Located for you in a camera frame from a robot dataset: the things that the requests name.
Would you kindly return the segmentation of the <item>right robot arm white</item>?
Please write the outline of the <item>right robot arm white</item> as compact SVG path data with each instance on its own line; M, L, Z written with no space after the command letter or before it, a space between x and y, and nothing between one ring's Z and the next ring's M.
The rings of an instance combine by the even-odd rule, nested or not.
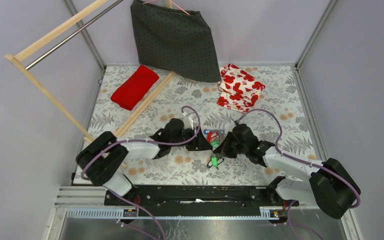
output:
M280 153L276 145L259 140L246 124L228 132L213 153L221 158L246 156L253 164L279 169L293 177L277 178L270 183L267 201L273 206L285 200L318 206L326 215L341 219L361 194L361 190L345 167L334 158L309 161L289 152Z

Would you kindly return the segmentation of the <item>green key tag with key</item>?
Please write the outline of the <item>green key tag with key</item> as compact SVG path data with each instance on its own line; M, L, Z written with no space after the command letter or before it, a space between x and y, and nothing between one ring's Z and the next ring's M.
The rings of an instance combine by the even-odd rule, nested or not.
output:
M218 170L219 165L222 164L224 161L224 158L220 158L218 156L211 156L209 162L206 164L206 167L208 169L215 168L216 170Z

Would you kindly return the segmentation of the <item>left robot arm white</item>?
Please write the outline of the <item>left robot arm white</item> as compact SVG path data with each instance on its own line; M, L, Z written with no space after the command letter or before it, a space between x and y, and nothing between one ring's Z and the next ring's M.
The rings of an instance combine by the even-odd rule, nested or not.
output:
M172 147L184 147L190 152L213 148L198 126L186 126L183 120L172 118L146 139L118 141L113 133L105 131L76 156L76 163L83 177L113 191L116 199L128 206L135 200L133 184L118 168L124 160L160 159Z

